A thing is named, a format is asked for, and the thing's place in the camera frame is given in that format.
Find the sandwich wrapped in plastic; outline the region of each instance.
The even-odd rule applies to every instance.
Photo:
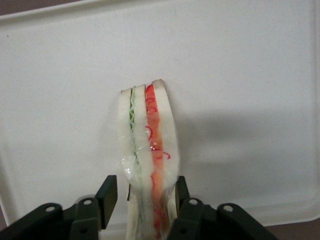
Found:
[[[129,183],[127,240],[166,239],[175,208],[168,201],[180,155],[162,80],[122,90],[118,106],[121,163]]]

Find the white tray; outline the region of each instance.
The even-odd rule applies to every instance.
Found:
[[[319,13],[318,0],[89,0],[0,17],[6,221],[115,174],[109,229],[124,230],[118,96],[159,78],[191,194],[264,225],[318,218]]]

